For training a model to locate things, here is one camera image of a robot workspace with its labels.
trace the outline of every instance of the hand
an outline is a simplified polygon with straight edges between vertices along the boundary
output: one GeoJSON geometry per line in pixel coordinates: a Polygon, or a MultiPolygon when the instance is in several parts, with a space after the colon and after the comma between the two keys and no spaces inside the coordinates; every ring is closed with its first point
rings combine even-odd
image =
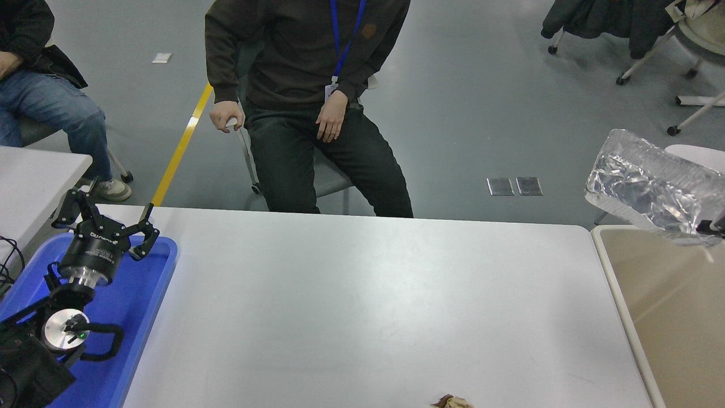
{"type": "Polygon", "coordinates": [[[226,128],[229,119],[236,118],[234,131],[238,131],[244,125],[244,112],[241,111],[236,101],[221,101],[215,103],[209,112],[209,118],[214,123],[214,127],[224,133],[229,133],[229,129],[226,128]]]}
{"type": "Polygon", "coordinates": [[[347,109],[347,95],[341,91],[335,91],[327,99],[327,102],[320,109],[315,124],[320,125],[318,131],[318,140],[329,143],[336,140],[340,136],[342,121],[345,119],[345,110],[347,109]]]}
{"type": "Polygon", "coordinates": [[[16,54],[0,51],[0,79],[10,76],[24,61],[16,54]]]}

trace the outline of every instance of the black pants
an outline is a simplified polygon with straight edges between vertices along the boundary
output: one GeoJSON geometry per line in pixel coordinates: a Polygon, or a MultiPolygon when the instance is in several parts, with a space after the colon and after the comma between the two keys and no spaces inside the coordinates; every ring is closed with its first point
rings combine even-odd
{"type": "Polygon", "coordinates": [[[400,166],[378,127],[351,104],[337,140],[317,139],[320,113],[314,110],[266,110],[244,101],[257,175],[270,211],[319,213],[312,167],[316,146],[342,170],[378,216],[413,217],[400,166]]]}

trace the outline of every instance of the blue lanyard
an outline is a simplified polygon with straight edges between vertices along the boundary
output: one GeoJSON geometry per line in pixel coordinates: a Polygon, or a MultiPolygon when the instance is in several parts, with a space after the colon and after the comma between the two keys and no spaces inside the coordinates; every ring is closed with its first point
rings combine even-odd
{"type": "Polygon", "coordinates": [[[363,21],[363,12],[365,11],[365,0],[360,0],[360,7],[357,9],[357,21],[355,22],[355,29],[352,31],[352,37],[347,43],[345,50],[340,55],[340,26],[337,22],[337,0],[330,0],[330,8],[332,8],[332,31],[335,35],[335,51],[337,52],[338,60],[337,66],[335,67],[335,73],[332,76],[332,83],[337,83],[337,78],[340,76],[342,65],[345,63],[347,58],[347,52],[350,50],[352,45],[352,39],[357,34],[357,29],[360,28],[360,22],[363,21]]]}

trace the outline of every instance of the gray floor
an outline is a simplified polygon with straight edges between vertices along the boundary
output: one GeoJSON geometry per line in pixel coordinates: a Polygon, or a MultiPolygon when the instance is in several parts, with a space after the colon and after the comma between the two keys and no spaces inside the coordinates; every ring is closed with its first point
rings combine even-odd
{"type": "MultiPolygon", "coordinates": [[[[211,1],[50,2],[56,42],[105,110],[109,144],[133,172],[134,195],[151,200],[206,84],[203,16],[211,1]],[[157,52],[170,63],[151,64],[157,52]]],[[[556,56],[539,35],[552,0],[413,0],[397,46],[363,96],[405,172],[420,218],[578,224],[599,211],[584,183],[609,130],[627,128],[660,147],[725,150],[725,109],[715,108],[676,138],[666,134],[696,108],[677,94],[725,89],[722,68],[694,62],[673,40],[624,87],[627,40],[566,36],[556,56]],[[543,197],[491,197],[486,177],[536,176],[543,197]]],[[[164,206],[265,211],[236,137],[214,130],[209,106],[164,206]]],[[[67,149],[57,134],[36,145],[67,149]]],[[[340,213],[341,195],[320,200],[340,213]]],[[[353,192],[350,213],[372,210],[353,192]]]]}

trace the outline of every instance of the blue tray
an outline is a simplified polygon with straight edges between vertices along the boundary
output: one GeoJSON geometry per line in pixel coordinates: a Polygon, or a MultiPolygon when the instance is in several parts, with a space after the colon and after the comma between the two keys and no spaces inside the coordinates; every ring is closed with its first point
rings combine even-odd
{"type": "MultiPolygon", "coordinates": [[[[43,279],[47,266],[60,261],[73,238],[60,234],[47,240],[30,260],[25,271],[0,303],[0,319],[5,319],[48,295],[43,279]]],[[[132,236],[131,245],[143,237],[132,236]]],[[[161,306],[176,262],[176,243],[159,237],[149,255],[135,262],[128,254],[118,268],[113,283],[96,286],[96,297],[85,308],[91,322],[121,325],[125,337],[118,354],[105,362],[75,363],[70,371],[76,378],[49,407],[121,407],[131,386],[146,339],[161,306]]],[[[112,335],[91,333],[86,341],[89,353],[105,353],[112,335]]]]}

